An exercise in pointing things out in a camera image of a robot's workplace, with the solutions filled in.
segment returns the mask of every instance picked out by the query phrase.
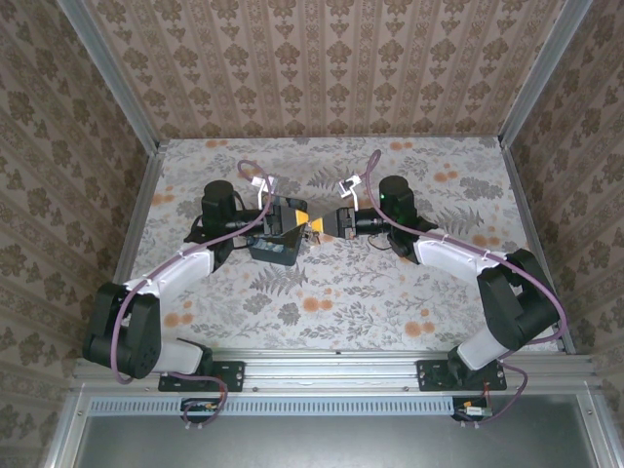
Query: patterned wall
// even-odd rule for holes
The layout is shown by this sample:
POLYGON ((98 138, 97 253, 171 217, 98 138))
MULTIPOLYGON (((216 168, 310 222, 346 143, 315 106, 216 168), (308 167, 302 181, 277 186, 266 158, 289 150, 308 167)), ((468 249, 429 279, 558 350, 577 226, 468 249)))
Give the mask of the patterned wall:
POLYGON ((564 0, 90 0, 161 138, 497 135, 564 0))
POLYGON ((36 466, 144 170, 54 1, 0 5, 0 466, 36 466))
POLYGON ((596 355, 622 430, 624 2, 594 2, 512 150, 573 338, 596 355))

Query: aluminum frame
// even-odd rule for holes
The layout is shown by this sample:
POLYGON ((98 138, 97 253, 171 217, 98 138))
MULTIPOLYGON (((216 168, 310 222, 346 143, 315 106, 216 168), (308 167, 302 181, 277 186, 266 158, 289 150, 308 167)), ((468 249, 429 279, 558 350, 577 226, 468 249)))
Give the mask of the aluminum frame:
MULTIPOLYGON (((544 254, 542 245, 539 242, 537 229, 535 228, 535 223, 533 222, 533 217, 530 213, 530 208, 528 207, 527 196, 525 195, 525 192, 523 190, 523 185, 520 181, 518 170, 516 169, 516 165, 514 164, 511 149, 505 143, 501 143, 501 150, 503 152, 503 161, 505 162, 505 167, 507 168, 507 173, 509 174, 511 189, 514 192, 514 197, 516 197, 516 205, 518 207, 518 213, 520 214, 520 222, 522 223, 523 229, 525 230, 528 248, 531 252, 535 254, 539 265, 544 270, 546 279, 550 282, 551 286, 554 289, 555 283, 553 282, 553 276, 548 269, 546 255, 544 254)), ((574 343, 572 342, 572 337, 569 334, 569 330, 565 331, 564 335, 562 336, 562 340, 558 341, 558 344, 563 345, 563 349, 567 352, 567 354, 576 354, 576 349, 574 348, 574 343)))
POLYGON ((511 146, 518 135, 591 5, 592 0, 568 0, 564 3, 500 130, 504 145, 511 146))
POLYGON ((158 152, 155 156, 147 160, 143 180, 136 197, 135 208, 133 209, 133 214, 128 224, 128 232, 126 233, 124 246, 119 255, 119 262, 117 263, 115 275, 113 276, 114 283, 124 283, 130 280, 132 275, 135 259, 137 258, 138 246, 140 245, 140 238, 145 227, 145 222, 147 221, 149 207, 152 202, 152 197, 154 196, 154 191, 156 190, 158 178, 163 171, 163 162, 165 161, 168 145, 169 141, 167 140, 158 147, 158 152))
MULTIPOLYGON (((335 351, 257 351, 215 350, 217 360, 246 362, 246 398, 276 397, 296 400, 306 397, 386 397, 400 400, 410 396, 459 396, 479 392, 420 392, 415 362, 444 359, 441 352, 335 352, 335 351)), ((506 360, 524 369, 529 376, 526 394, 575 395, 583 413, 594 455, 601 468, 622 467, 622 447, 600 392, 600 379, 589 356, 564 353, 519 353, 506 360)), ((89 417, 91 400, 98 397, 139 397, 141 399, 180 396, 158 392, 158 376, 148 376, 121 386, 110 370, 80 360, 48 456, 47 468, 73 466, 89 417)), ((512 395, 522 382, 507 373, 512 395)), ((188 393, 185 397, 217 397, 216 393, 188 393)))
POLYGON ((84 44, 89 57, 96 64, 108 89, 126 115, 149 157, 156 154, 158 131, 153 127, 142 110, 137 96, 117 66, 113 55, 108 50, 106 41, 98 30, 98 25, 89 14, 84 0, 58 0, 58 4, 84 44))

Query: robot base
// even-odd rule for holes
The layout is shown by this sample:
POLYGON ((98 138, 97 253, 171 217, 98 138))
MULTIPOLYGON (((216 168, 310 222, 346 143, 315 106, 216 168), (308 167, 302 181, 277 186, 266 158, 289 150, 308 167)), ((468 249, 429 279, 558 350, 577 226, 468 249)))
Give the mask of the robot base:
POLYGON ((449 370, 449 361, 444 359, 423 360, 416 362, 418 387, 421 392, 478 391, 484 390, 487 383, 489 390, 507 390, 505 372, 497 361, 492 361, 482 369, 471 372, 469 378, 459 381, 449 370))
MULTIPOLYGON (((243 361, 219 361, 213 363, 211 377, 218 377, 230 393, 243 391, 245 381, 245 363, 243 361)), ((158 381, 159 392, 218 392, 218 384, 206 380, 182 380, 170 375, 161 376, 158 381)))

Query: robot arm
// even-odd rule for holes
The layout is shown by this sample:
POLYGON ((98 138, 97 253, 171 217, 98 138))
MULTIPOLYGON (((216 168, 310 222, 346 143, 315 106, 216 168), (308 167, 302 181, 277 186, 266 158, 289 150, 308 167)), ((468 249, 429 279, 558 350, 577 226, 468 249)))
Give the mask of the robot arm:
MULTIPOLYGON (((479 289, 487 325, 448 353, 448 371, 459 385, 479 380, 479 370, 510 351, 521 349, 558 322, 554 305, 529 281, 496 261, 445 242, 448 234, 418 215, 413 192, 404 178, 392 175, 383 179, 379 183, 379 199, 382 211, 396 222, 423 233, 437 233, 434 237, 442 240, 396 229, 375 209, 340 208, 310 225, 315 231, 343 239, 384 233, 398 256, 442 269, 479 289)), ((493 254, 552 290, 532 253, 519 249, 514 253, 493 254)))
MULTIPOLYGON (((260 193, 264 188, 259 185, 260 193)), ((250 253, 256 259, 290 264, 302 237, 308 217, 305 202, 273 197, 262 223, 248 231, 250 253)), ((151 372, 198 372, 210 375, 210 349, 182 339, 166 339, 161 335, 161 315, 166 314, 174 300, 191 285, 215 272, 233 250, 232 239, 207 249, 185 253, 194 244, 203 244, 225 234, 235 233, 249 225, 260 210, 236 209, 232 184, 225 180, 209 183, 204 189, 202 214, 191 227, 190 234, 169 266, 159 266, 151 273, 123 285, 106 283, 96 294, 95 308, 83 344, 84 357, 110 367, 111 342, 115 321, 124 299, 136 286, 126 309, 119 332, 117 368, 134 378, 151 372)))

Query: gray platform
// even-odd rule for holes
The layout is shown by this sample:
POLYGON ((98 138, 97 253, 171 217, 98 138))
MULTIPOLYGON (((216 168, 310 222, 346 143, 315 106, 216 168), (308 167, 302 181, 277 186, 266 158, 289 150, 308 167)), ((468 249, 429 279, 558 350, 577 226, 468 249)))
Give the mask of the gray platform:
MULTIPOLYGON (((162 174, 136 233, 133 277, 180 247, 208 182, 228 180, 255 205, 256 189, 237 170, 241 159, 276 176, 281 195, 307 201, 314 219, 348 203, 335 186, 361 174, 375 149, 382 152, 375 193, 383 177, 403 176, 418 212, 450 235, 492 251, 528 247, 494 137, 181 139, 162 150, 162 174)), ((356 192, 360 207, 369 207, 364 186, 356 192)), ((292 267, 232 253, 163 311, 163 334, 228 349, 448 351, 485 324, 479 291, 448 273, 380 252, 365 237, 320 241, 304 242, 292 267)), ((557 351, 557 344, 525 351, 557 351)))
MULTIPOLYGON (((494 404, 500 408, 503 400, 494 404)), ((203 430, 177 417, 92 417, 78 467, 598 466, 573 396, 527 396, 478 430, 448 416, 224 416, 203 430)))

